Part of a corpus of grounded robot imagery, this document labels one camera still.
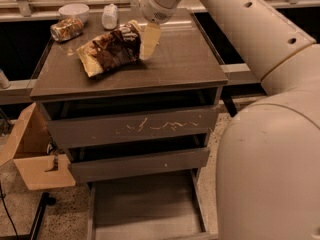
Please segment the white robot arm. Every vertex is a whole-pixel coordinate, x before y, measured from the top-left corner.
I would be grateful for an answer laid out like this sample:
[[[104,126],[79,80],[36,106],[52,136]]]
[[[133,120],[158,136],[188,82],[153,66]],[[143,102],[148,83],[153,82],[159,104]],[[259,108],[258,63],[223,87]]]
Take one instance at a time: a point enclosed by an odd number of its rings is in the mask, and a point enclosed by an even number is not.
[[[181,0],[139,0],[166,22]],[[316,41],[264,0],[200,0],[267,96],[240,111],[217,152],[219,240],[320,240]]]

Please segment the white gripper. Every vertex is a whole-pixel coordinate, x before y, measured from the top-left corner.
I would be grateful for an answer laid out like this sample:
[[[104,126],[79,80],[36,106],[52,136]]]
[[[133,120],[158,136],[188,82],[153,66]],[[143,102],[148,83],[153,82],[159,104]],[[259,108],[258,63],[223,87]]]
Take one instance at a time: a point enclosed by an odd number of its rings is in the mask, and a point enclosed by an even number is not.
[[[159,24],[169,21],[181,0],[138,0],[144,18],[149,22],[143,30],[140,46],[141,60],[152,57],[161,36]]]

